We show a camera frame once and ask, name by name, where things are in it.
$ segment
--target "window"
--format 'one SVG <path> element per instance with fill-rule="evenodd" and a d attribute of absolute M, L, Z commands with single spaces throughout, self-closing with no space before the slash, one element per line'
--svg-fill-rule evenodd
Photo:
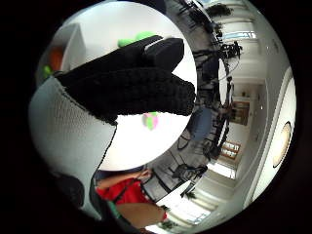
<path fill-rule="evenodd" d="M 221 155 L 230 159 L 235 159 L 240 151 L 241 144 L 226 141 L 221 148 Z"/>
<path fill-rule="evenodd" d="M 220 175 L 235 179 L 236 170 L 234 170 L 234 169 L 228 168 L 228 167 L 221 165 L 219 163 L 215 163 L 215 164 L 209 163 L 207 165 L 207 167 L 208 167 L 208 169 L 214 171 L 215 173 L 218 173 Z"/>
<path fill-rule="evenodd" d="M 228 32 L 223 33 L 222 40 L 229 39 L 255 39 L 254 31 L 237 31 L 237 32 Z"/>
<path fill-rule="evenodd" d="M 249 112 L 250 112 L 249 102 L 234 101 L 231 110 L 230 122 L 241 125 L 247 125 Z"/>
<path fill-rule="evenodd" d="M 199 0 L 199 2 L 203 3 L 203 4 L 209 4 L 209 3 L 213 3 L 213 2 L 217 2 L 219 0 Z"/>
<path fill-rule="evenodd" d="M 158 234 L 169 234 L 172 232 L 166 231 L 163 228 L 159 227 L 158 225 L 150 225 L 150 226 L 146 226 L 145 227 L 146 230 L 154 232 L 154 233 L 158 233 Z"/>
<path fill-rule="evenodd" d="M 170 210 L 170 212 L 173 215 L 195 225 L 200 223 L 211 213 L 186 198 L 183 198 L 176 207 Z"/>

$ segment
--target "black glove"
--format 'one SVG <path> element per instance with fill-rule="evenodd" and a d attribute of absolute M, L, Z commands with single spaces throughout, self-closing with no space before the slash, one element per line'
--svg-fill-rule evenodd
<path fill-rule="evenodd" d="M 97 118 L 149 111 L 189 115 L 194 86 L 172 74 L 183 58 L 183 40 L 152 36 L 57 75 L 65 90 Z"/>
<path fill-rule="evenodd" d="M 183 57 L 183 42 L 159 39 L 146 38 L 51 76 L 29 104 L 35 147 L 60 189 L 95 219 L 105 217 L 93 175 L 114 139 L 117 115 L 191 114 L 194 86 L 172 74 Z"/>

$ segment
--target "green object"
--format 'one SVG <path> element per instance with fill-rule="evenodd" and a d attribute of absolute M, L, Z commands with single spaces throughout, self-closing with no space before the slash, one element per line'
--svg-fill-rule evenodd
<path fill-rule="evenodd" d="M 177 226 L 177 224 L 175 222 L 172 222 L 170 220 L 163 221 L 160 223 L 160 225 L 164 230 L 170 230 L 170 229 L 174 228 L 175 226 Z"/>
<path fill-rule="evenodd" d="M 185 193 L 187 199 L 196 199 L 196 195 L 194 192 Z"/>
<path fill-rule="evenodd" d="M 52 73 L 53 73 L 53 71 L 52 71 L 50 66 L 45 65 L 43 67 L 43 76 L 44 76 L 45 79 L 47 79 L 49 76 L 51 76 Z"/>
<path fill-rule="evenodd" d="M 136 41 L 139 41 L 147 37 L 151 37 L 151 36 L 155 36 L 155 33 L 150 32 L 150 31 L 142 31 L 136 35 Z"/>
<path fill-rule="evenodd" d="M 147 118 L 146 119 L 146 125 L 147 125 L 147 128 L 149 130 L 152 130 L 153 129 L 153 119 L 152 118 Z"/>
<path fill-rule="evenodd" d="M 135 41 L 136 41 L 135 39 L 119 39 L 118 40 L 118 47 L 128 46 L 129 44 L 132 44 Z"/>
<path fill-rule="evenodd" d="M 154 36 L 155 33 L 150 32 L 150 31 L 142 31 L 139 32 L 135 38 L 125 38 L 125 39 L 119 39 L 118 40 L 118 47 L 124 47 L 124 46 L 128 46 L 129 44 L 132 44 L 136 41 L 145 39 L 147 37 L 151 37 Z"/>
<path fill-rule="evenodd" d="M 117 211 L 115 204 L 112 201 L 107 201 L 107 205 L 109 209 L 113 212 L 115 217 L 119 218 L 121 216 L 120 213 Z"/>

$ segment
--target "black background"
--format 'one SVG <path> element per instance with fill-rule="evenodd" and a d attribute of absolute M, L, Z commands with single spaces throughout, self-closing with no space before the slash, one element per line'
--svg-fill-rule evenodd
<path fill-rule="evenodd" d="M 98 1 L 49 0 L 1 3 L 1 223 L 2 233 L 120 233 L 77 212 L 55 189 L 29 138 L 26 109 L 36 63 L 62 20 Z M 312 98 L 306 1 L 253 0 L 281 38 L 297 94 L 291 148 L 272 183 L 246 210 L 209 233 L 309 232 L 312 209 L 310 136 Z"/>

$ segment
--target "red shirt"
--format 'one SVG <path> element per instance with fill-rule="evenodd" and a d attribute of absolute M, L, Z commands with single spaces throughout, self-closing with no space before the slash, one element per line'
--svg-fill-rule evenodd
<path fill-rule="evenodd" d="M 124 189 L 124 187 L 132 182 L 132 180 L 132 178 L 127 178 L 105 189 L 100 189 L 97 187 L 97 194 L 104 200 L 113 201 Z M 141 191 L 139 180 L 128 186 L 123 196 L 116 202 L 116 205 L 124 203 L 154 204 L 152 201 L 145 198 L 144 194 Z"/>

